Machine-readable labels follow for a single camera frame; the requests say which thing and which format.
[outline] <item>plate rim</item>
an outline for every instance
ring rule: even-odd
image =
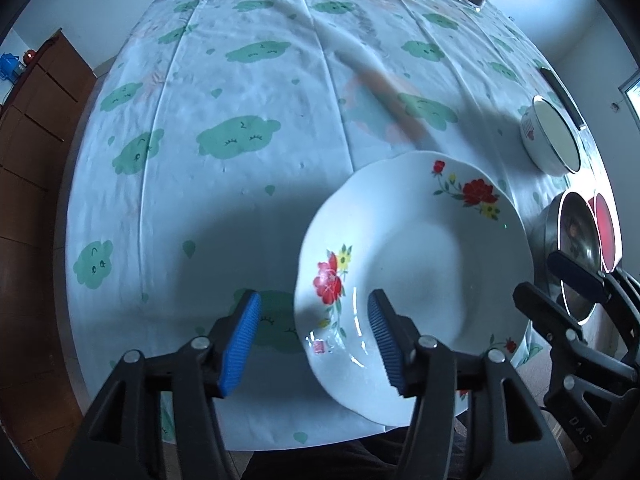
[[[300,309],[301,307],[300,305],[300,294],[302,293],[302,289],[306,288],[308,286],[308,284],[306,283],[306,280],[304,281],[304,283],[301,281],[301,266],[303,264],[303,253],[304,253],[304,247],[306,245],[307,242],[307,237],[309,236],[310,230],[313,227],[314,223],[318,220],[318,217],[320,217],[322,215],[322,213],[326,210],[327,205],[329,202],[332,201],[332,199],[334,199],[334,197],[336,195],[338,195],[338,193],[340,193],[341,191],[343,191],[344,188],[346,188],[350,182],[354,179],[354,177],[361,173],[368,173],[370,171],[378,171],[380,167],[384,167],[384,166],[389,166],[389,165],[393,165],[393,164],[398,164],[399,160],[403,159],[403,158],[416,158],[416,159],[428,159],[428,161],[430,162],[430,164],[433,162],[432,159],[434,160],[439,160],[439,159],[444,159],[445,162],[451,161],[453,163],[456,164],[461,164],[463,166],[466,166],[467,168],[469,168],[470,170],[472,170],[473,172],[478,174],[478,178],[484,178],[489,184],[491,184],[492,186],[494,186],[494,189],[497,190],[500,195],[502,197],[504,197],[506,199],[506,201],[510,204],[510,207],[513,208],[513,211],[515,213],[515,216],[518,218],[518,225],[520,227],[520,231],[522,233],[522,237],[523,240],[526,241],[527,244],[527,261],[526,264],[529,267],[529,281],[532,282],[533,280],[533,275],[534,275],[534,265],[533,265],[533,259],[532,259],[532,253],[530,250],[530,246],[529,246],[529,239],[527,237],[527,232],[526,229],[524,227],[524,223],[522,222],[522,217],[520,216],[518,209],[516,208],[515,204],[513,203],[513,201],[511,200],[511,198],[509,197],[509,195],[507,195],[507,193],[505,191],[503,191],[499,186],[496,185],[496,183],[482,170],[480,170],[477,166],[475,166],[474,164],[470,164],[468,162],[465,162],[463,160],[459,160],[458,158],[455,158],[454,156],[450,156],[447,155],[446,153],[442,153],[442,152],[436,152],[436,151],[431,151],[431,150],[418,150],[418,151],[414,151],[414,152],[405,152],[405,153],[400,153],[399,155],[390,157],[390,158],[385,158],[383,160],[377,160],[375,162],[372,162],[370,164],[367,164],[366,166],[360,168],[357,171],[354,171],[343,183],[342,185],[336,189],[329,197],[327,197],[327,199],[322,203],[322,205],[318,208],[318,210],[315,212],[311,222],[309,222],[309,225],[306,229],[305,232],[305,236],[303,237],[303,241],[302,244],[300,245],[300,253],[298,255],[298,273],[296,275],[296,285],[294,288],[294,298],[293,298],[293,314],[294,314],[294,323],[296,325],[296,331],[298,332],[298,339],[300,340],[300,344],[303,346],[303,349],[305,351],[305,355],[306,358],[309,362],[309,367],[311,368],[313,374],[315,375],[316,379],[318,380],[318,382],[320,383],[320,385],[322,386],[322,388],[327,392],[327,394],[334,399],[336,402],[338,402],[341,406],[344,406],[352,411],[354,411],[355,413],[368,418],[369,420],[372,420],[372,422],[375,422],[377,424],[384,424],[386,426],[398,426],[398,424],[395,424],[395,422],[397,421],[393,421],[393,423],[391,422],[391,418],[389,419],[384,419],[384,416],[382,416],[379,419],[375,419],[375,418],[371,418],[368,417],[367,415],[364,415],[361,411],[354,409],[352,406],[348,406],[345,403],[342,402],[342,400],[340,400],[338,397],[333,394],[333,389],[334,388],[327,388],[325,386],[326,381],[322,379],[323,373],[321,373],[320,371],[316,370],[316,366],[314,365],[314,363],[312,361],[315,361],[314,359],[314,354],[311,351],[311,348],[309,348],[309,344],[306,341],[306,339],[308,338],[308,335],[306,333],[301,333],[298,330],[298,319],[299,319],[299,313],[300,313]],[[518,346],[520,345],[520,343],[523,341],[524,336],[526,335],[526,330],[527,330],[527,326],[528,326],[529,321],[528,320],[524,320],[523,322],[523,327],[522,327],[522,334],[518,333],[518,338],[514,339],[516,341],[516,343],[518,344]],[[514,360],[515,356],[517,354],[517,350],[514,351],[513,355],[511,356],[510,360]]]

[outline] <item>tablecloth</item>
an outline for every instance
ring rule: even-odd
[[[568,184],[612,205],[587,130],[589,163],[570,178],[524,150],[532,97],[561,107],[537,72],[547,65],[491,4],[156,0],[92,110],[68,204],[68,311],[90,395],[123,352],[173,352],[254,288],[263,313],[245,375],[216,400],[227,449],[385,431],[332,400],[306,362],[292,318],[306,227],[354,171],[409,150],[484,171],[528,230]],[[529,331],[514,364],[543,345]],[[171,440],[167,398],[162,425]]]

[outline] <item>wall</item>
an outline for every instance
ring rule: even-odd
[[[40,46],[62,27],[66,37],[95,68],[115,56],[153,0],[31,0],[14,29]]]
[[[625,269],[640,273],[640,132],[625,102],[615,113],[618,89],[638,69],[626,44],[603,10],[586,35],[555,69],[567,86],[596,140],[611,181],[622,229]]]
[[[96,68],[115,56],[153,0],[31,0],[15,24],[39,46],[62,27],[87,63]],[[595,0],[490,0],[529,36],[554,64],[584,34]]]
[[[19,56],[20,60],[22,60],[22,54],[29,49],[30,47],[27,46],[18,33],[11,29],[2,44],[0,44],[0,56],[5,53],[14,54],[14,56]],[[12,84],[9,81],[0,80],[0,104],[4,103],[11,87]]]
[[[596,17],[596,0],[489,0],[535,43],[551,64],[558,62]]]

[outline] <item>white plate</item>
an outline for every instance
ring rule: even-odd
[[[369,293],[384,289],[398,314],[454,350],[511,357],[527,327],[511,294],[532,280],[522,222],[489,178],[440,153],[407,153],[356,172],[316,213],[300,251],[296,330],[337,402],[407,426],[414,399],[388,383]],[[456,413],[465,408],[459,396]]]

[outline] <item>floor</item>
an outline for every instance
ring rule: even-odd
[[[166,466],[166,480],[180,480],[180,467],[178,466],[178,453],[175,444],[163,444],[163,451],[164,465]],[[231,463],[236,468],[236,479],[240,480],[253,452],[227,451],[227,453]]]

